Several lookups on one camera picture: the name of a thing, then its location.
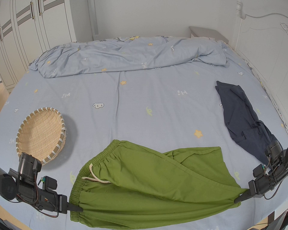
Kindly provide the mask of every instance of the gray stripe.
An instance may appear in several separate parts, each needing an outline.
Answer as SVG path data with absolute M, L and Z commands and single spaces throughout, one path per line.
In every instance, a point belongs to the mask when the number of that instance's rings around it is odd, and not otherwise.
M 56 0 L 54 2 L 50 2 L 50 3 L 48 3 L 47 5 L 44 6 L 44 10 L 48 10 L 48 9 L 50 9 L 50 8 L 52 8 L 54 6 L 60 5 L 62 3 L 64 3 L 64 0 Z
M 23 22 L 29 20 L 30 18 L 31 18 L 31 15 L 28 14 L 28 15 L 25 16 L 24 18 L 20 19 L 20 20 L 17 22 L 18 26 L 20 26 Z
M 22 14 L 26 13 L 28 10 L 30 10 L 30 6 L 26 6 L 23 10 L 21 10 L 19 13 L 17 13 L 16 17 L 21 16 Z
M 4 33 L 3 33 L 3 37 L 5 37 L 7 34 L 9 34 L 10 32 L 12 31 L 12 27 L 10 27 L 8 30 L 6 30 Z
M 9 24 L 11 24 L 11 19 L 2 26 L 2 30 L 4 30 Z

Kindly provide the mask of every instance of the wooden floor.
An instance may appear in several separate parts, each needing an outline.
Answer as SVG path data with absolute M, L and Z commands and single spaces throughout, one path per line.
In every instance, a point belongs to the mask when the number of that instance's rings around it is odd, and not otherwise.
M 4 106 L 7 98 L 9 96 L 8 91 L 4 88 L 3 83 L 0 83 L 0 111 L 2 109 L 2 107 Z M 30 228 L 27 227 L 26 225 L 24 225 L 23 223 L 21 223 L 19 220 L 17 220 L 15 217 L 13 217 L 12 215 L 10 215 L 4 208 L 2 208 L 0 206 L 0 218 L 2 220 L 8 220 L 10 223 L 14 224 L 15 226 L 17 226 L 18 228 L 22 229 L 22 230 L 29 230 Z M 267 223 L 268 222 L 268 218 L 265 218 L 264 220 L 262 220 L 260 223 Z M 257 225 L 255 226 L 256 229 L 262 229 L 265 226 L 267 226 L 267 224 L 263 224 L 263 225 Z

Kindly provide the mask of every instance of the white wardrobe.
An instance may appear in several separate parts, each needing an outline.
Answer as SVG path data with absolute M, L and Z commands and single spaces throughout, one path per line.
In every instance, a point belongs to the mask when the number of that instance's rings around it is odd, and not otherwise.
M 92 40 L 87 0 L 0 0 L 0 78 L 9 92 L 46 50 Z

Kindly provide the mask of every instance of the bamboo basket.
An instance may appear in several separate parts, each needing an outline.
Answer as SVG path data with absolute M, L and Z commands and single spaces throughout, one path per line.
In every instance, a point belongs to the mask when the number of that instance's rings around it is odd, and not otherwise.
M 51 107 L 32 112 L 22 122 L 16 137 L 16 151 L 25 152 L 47 164 L 60 153 L 66 140 L 64 119 Z

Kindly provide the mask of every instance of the elastic waistband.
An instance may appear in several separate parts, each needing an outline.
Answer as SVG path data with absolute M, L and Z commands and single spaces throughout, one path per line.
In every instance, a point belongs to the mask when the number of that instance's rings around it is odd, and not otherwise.
M 82 179 L 82 177 L 87 177 L 90 175 L 90 164 L 93 166 L 99 165 L 103 162 L 107 156 L 109 156 L 120 144 L 119 140 L 113 140 L 107 148 L 105 148 L 101 153 L 97 156 L 93 157 L 89 160 L 80 170 L 73 188 L 71 190 L 69 203 L 79 206 L 79 196 L 80 192 L 83 190 L 83 186 L 85 185 L 86 181 Z M 79 222 L 80 221 L 80 213 L 79 212 L 70 212 L 70 219 L 71 221 Z

